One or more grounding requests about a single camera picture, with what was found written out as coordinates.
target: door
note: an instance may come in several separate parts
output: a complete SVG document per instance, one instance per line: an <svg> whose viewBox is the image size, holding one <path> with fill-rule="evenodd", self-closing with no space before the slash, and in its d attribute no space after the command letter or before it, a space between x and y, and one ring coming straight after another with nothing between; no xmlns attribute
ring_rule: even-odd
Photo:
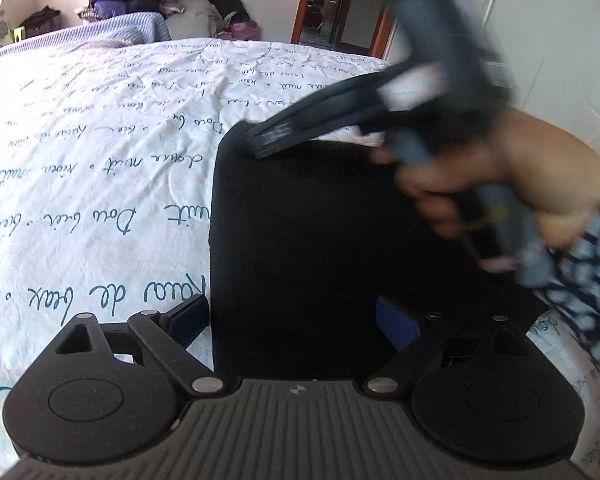
<svg viewBox="0 0 600 480"><path fill-rule="evenodd" d="M324 6L324 20L322 22L322 28L320 29L320 35L329 43L333 42L336 33L336 23L338 21L338 14L340 7L342 6L342 0L326 0Z"/></svg>

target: doorway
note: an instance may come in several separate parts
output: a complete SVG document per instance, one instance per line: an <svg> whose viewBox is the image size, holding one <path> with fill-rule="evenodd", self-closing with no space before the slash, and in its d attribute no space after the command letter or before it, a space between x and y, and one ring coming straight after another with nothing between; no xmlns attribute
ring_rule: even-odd
<svg viewBox="0 0 600 480"><path fill-rule="evenodd" d="M291 43L382 57L393 22L383 0L300 0Z"/></svg>

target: black backpack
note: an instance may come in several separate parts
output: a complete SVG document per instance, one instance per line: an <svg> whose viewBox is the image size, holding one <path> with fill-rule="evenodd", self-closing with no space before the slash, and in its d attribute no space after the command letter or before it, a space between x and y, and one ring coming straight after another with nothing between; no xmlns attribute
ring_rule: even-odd
<svg viewBox="0 0 600 480"><path fill-rule="evenodd" d="M251 18L247 9L244 8L241 0L209 0L216 6L220 16L225 20L232 12L234 15L230 18L229 23L250 22Z"/></svg>

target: gray handle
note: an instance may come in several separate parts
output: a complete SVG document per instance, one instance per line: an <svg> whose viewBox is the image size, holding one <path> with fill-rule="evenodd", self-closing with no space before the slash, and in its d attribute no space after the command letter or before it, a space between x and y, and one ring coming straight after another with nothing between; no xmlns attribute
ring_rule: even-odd
<svg viewBox="0 0 600 480"><path fill-rule="evenodd" d="M408 166L422 164L432 158L428 146L413 130L400 128L384 134L384 145ZM538 233L534 213L523 205L510 186L506 184L481 184L472 193L481 206L478 218L490 221L476 230L491 230L498 245L495 255L483 257L472 238L464 236L470 253L480 266L489 272L514 270L516 282L529 288L546 285L554 275L554 263Z"/></svg>

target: wooden door frame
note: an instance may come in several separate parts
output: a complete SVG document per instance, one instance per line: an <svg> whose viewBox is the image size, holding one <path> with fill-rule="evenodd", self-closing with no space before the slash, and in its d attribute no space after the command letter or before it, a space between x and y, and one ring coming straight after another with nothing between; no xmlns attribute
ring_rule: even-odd
<svg viewBox="0 0 600 480"><path fill-rule="evenodd" d="M306 3L308 0L298 1L298 10L296 11L296 20L294 22L294 28L291 32L291 40L289 43L299 43L300 34L302 33L302 20L304 20L304 13L306 11ZM371 46L369 47L369 55L372 57L378 57L382 59L386 51L386 46L391 35L392 27L394 26L394 14L389 6L384 6L380 16L378 17L378 23L376 23L376 30L374 31L373 38L371 39Z"/></svg>

